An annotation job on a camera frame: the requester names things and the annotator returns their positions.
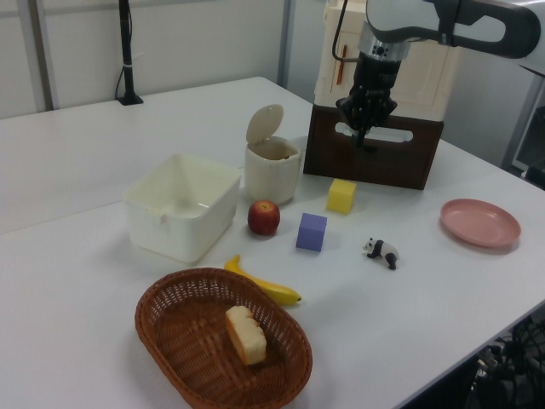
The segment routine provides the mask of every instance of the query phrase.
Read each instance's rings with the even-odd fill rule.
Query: panda figurine
[[[399,253],[395,247],[385,243],[382,240],[373,240],[372,238],[365,244],[364,250],[368,252],[368,258],[384,257],[388,263],[388,268],[395,270],[395,262],[399,260]]]

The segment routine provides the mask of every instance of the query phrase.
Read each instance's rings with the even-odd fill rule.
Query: yellow cube
[[[327,209],[347,215],[352,209],[355,194],[355,183],[335,179],[331,183],[330,194],[327,198]]]

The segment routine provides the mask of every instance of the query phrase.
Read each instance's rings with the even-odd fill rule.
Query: yellow banana
[[[243,275],[247,279],[251,279],[263,290],[265,290],[265,292],[269,296],[271,296],[274,301],[276,301],[279,304],[293,305],[296,302],[301,300],[301,296],[288,287],[284,287],[283,285],[278,285],[274,283],[269,283],[268,281],[265,281],[263,279],[257,279],[256,277],[249,275],[242,268],[240,268],[240,266],[238,265],[239,261],[240,261],[240,255],[237,254],[235,257],[233,257],[231,260],[225,263],[224,269],[229,270],[236,274]]]

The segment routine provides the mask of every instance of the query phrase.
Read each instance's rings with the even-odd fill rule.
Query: white wall
[[[130,5],[137,94],[255,76],[277,81],[284,0]],[[113,99],[122,66],[118,0],[43,0],[42,12],[54,106]]]
[[[322,52],[325,4],[325,0],[293,0],[290,8],[284,86],[310,102]],[[510,61],[464,50],[443,139],[500,166],[533,77]]]
[[[442,138],[502,166],[534,77],[510,60],[464,49]]]
[[[27,12],[17,0],[0,2],[0,119],[45,109]]]

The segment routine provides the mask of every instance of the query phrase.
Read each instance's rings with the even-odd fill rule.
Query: brown wooden box
[[[412,140],[365,139],[363,148],[335,131],[338,122],[335,108],[313,106],[303,173],[420,190],[426,186],[443,122],[390,117],[382,127],[410,130]]]

